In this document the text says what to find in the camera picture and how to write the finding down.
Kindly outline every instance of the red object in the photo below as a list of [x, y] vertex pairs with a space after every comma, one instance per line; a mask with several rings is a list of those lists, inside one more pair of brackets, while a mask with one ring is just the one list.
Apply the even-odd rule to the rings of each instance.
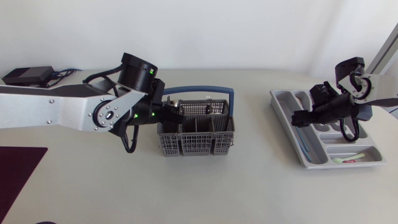
[[0, 146], [0, 223], [46, 152], [44, 147]]
[[348, 161], [343, 161], [343, 162], [355, 162], [355, 160], [350, 159], [350, 160], [348, 160]]

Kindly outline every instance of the tray compartment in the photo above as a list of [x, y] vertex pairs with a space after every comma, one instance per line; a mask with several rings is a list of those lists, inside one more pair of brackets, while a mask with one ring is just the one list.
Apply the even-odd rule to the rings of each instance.
[[365, 156], [355, 159], [356, 163], [382, 161], [380, 152], [374, 146], [328, 146], [326, 150], [330, 159], [344, 159], [363, 152]]

